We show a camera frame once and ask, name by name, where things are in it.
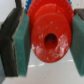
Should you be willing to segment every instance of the white surface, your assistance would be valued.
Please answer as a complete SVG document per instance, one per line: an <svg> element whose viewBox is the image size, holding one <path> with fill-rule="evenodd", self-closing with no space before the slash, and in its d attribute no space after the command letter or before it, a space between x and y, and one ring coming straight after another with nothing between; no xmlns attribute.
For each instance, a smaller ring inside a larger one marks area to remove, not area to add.
<svg viewBox="0 0 84 84"><path fill-rule="evenodd" d="M71 1L73 9L84 7L84 0ZM5 20L14 7L14 0L0 0L0 22ZM6 78L2 84L84 84L84 77L79 76L70 50L62 60L53 64L41 62L31 51L28 68L26 78Z"/></svg>

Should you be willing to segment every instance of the hole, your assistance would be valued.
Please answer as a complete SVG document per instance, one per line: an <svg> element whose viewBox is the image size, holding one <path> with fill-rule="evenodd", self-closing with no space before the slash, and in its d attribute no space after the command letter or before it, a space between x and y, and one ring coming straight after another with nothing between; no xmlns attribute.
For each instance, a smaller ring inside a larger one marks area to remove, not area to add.
<svg viewBox="0 0 84 84"><path fill-rule="evenodd" d="M48 34L45 37L44 45L47 49L53 49L57 46L57 37L55 34Z"/></svg>

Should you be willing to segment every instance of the teal block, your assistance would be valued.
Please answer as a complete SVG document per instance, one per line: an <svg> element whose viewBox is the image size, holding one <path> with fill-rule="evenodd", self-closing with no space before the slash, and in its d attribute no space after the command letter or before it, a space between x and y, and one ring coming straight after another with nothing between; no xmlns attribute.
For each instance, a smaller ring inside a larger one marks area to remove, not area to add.
<svg viewBox="0 0 84 84"><path fill-rule="evenodd" d="M21 18L22 20L14 35L14 43L18 74L21 76L26 76L31 48L29 17L24 11Z"/></svg>
<svg viewBox="0 0 84 84"><path fill-rule="evenodd" d="M75 15L72 23L71 53L81 76L84 76L84 21Z"/></svg>

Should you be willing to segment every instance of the green block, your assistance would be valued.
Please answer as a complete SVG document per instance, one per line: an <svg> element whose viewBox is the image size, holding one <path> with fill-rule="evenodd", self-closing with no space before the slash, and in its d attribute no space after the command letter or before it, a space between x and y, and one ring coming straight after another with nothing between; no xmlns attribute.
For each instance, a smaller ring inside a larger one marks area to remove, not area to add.
<svg viewBox="0 0 84 84"><path fill-rule="evenodd" d="M24 11L22 20L19 23L14 35L15 54L18 67L18 74L26 76L28 61L30 56L30 30L29 30L29 17Z"/></svg>
<svg viewBox="0 0 84 84"><path fill-rule="evenodd" d="M75 15L72 23L71 53L81 76L84 76L84 21Z"/></svg>

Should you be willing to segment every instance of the red object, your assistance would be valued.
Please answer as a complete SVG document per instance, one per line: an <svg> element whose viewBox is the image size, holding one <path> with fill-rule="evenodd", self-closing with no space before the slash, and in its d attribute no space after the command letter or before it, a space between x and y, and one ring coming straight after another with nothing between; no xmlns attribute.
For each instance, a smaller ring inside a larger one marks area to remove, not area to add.
<svg viewBox="0 0 84 84"><path fill-rule="evenodd" d="M32 0L28 15L35 55L47 63L63 58L71 45L74 16L68 0Z"/></svg>

